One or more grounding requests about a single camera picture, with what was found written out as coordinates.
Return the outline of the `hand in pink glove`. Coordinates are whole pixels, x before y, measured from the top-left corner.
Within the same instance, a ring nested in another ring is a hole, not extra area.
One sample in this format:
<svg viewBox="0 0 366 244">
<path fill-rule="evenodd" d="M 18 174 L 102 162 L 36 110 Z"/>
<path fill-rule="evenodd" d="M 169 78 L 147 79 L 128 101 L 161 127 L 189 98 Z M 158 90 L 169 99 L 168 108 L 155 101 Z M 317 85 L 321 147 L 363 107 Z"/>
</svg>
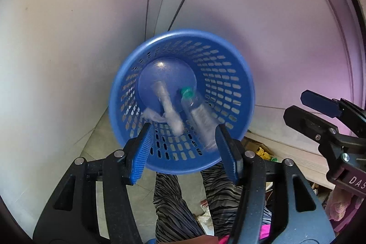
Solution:
<svg viewBox="0 0 366 244">
<path fill-rule="evenodd" d="M 330 193 L 325 212 L 330 220 L 340 221 L 346 214 L 354 195 L 336 186 Z"/>
</svg>

